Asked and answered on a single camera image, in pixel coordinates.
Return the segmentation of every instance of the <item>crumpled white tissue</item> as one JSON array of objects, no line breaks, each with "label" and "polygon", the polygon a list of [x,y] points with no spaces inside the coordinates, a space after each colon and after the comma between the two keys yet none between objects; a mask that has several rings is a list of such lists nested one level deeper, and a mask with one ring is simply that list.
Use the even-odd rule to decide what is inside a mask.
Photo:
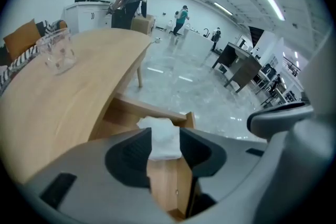
[{"label": "crumpled white tissue", "polygon": [[173,125],[170,119],[153,118],[140,119],[138,127],[152,128],[152,161],[178,159],[182,157],[180,150],[180,128]]}]

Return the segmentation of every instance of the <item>marble floor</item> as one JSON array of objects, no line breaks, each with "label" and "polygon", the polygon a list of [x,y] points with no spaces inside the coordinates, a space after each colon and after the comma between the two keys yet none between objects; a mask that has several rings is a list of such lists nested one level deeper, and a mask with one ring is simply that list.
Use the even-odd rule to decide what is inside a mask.
[{"label": "marble floor", "polygon": [[260,110],[261,101],[252,92],[253,86],[235,93],[238,85],[227,81],[219,70],[211,66],[217,55],[204,57],[183,51],[184,38],[176,38],[158,29],[152,39],[161,38],[147,50],[142,63],[143,88],[133,77],[125,94],[151,105],[185,114],[193,111],[196,128],[226,137],[250,141],[264,141],[246,128],[248,116]]}]

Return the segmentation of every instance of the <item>fluorescent light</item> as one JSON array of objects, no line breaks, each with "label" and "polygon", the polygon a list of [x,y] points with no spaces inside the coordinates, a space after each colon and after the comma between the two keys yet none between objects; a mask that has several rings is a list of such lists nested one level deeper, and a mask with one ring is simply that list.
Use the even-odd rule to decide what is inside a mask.
[{"label": "fluorescent light", "polygon": [[186,81],[193,82],[191,79],[187,79],[187,78],[185,78],[185,77],[181,77],[181,76],[179,76],[179,78],[180,78],[180,79],[184,79],[184,80],[186,80]]},{"label": "fluorescent light", "polygon": [[228,14],[230,14],[230,15],[232,15],[232,13],[231,12],[229,12],[226,8],[224,8],[224,7],[222,7],[222,6],[220,6],[220,4],[219,3],[214,3],[217,7],[219,7],[219,8],[221,8],[223,11],[225,11],[226,13],[228,13]]},{"label": "fluorescent light", "polygon": [[148,70],[152,70],[152,71],[155,71],[155,72],[159,72],[159,73],[163,73],[162,70],[159,70],[159,69],[154,69],[154,68],[150,68],[150,67],[147,67]]},{"label": "fluorescent light", "polygon": [[277,3],[274,0],[267,0],[269,4],[271,4],[272,8],[274,9],[275,13],[278,15],[280,20],[285,20],[284,16],[281,13],[280,8],[278,7]]}]

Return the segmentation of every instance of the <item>teal shirt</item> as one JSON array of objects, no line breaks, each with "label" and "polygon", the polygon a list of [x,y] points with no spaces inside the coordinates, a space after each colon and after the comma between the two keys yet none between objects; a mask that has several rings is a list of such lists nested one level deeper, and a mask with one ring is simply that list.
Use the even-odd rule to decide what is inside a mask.
[{"label": "teal shirt", "polygon": [[186,17],[188,16],[188,12],[186,10],[182,11],[181,17],[179,19],[176,19],[176,22],[178,24],[184,24]]}]

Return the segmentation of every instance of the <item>open drawer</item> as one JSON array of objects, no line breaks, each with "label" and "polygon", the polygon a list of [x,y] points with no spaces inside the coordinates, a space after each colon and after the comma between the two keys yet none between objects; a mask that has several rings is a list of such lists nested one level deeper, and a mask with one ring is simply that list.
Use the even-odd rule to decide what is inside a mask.
[{"label": "open drawer", "polygon": [[[138,129],[137,122],[146,116],[168,118],[179,127],[195,127],[192,112],[187,115],[174,113],[118,93],[108,107],[97,133],[90,140]],[[192,172],[185,159],[148,160],[147,175],[151,181],[152,196],[159,206],[176,221],[184,220],[192,183]]]}]

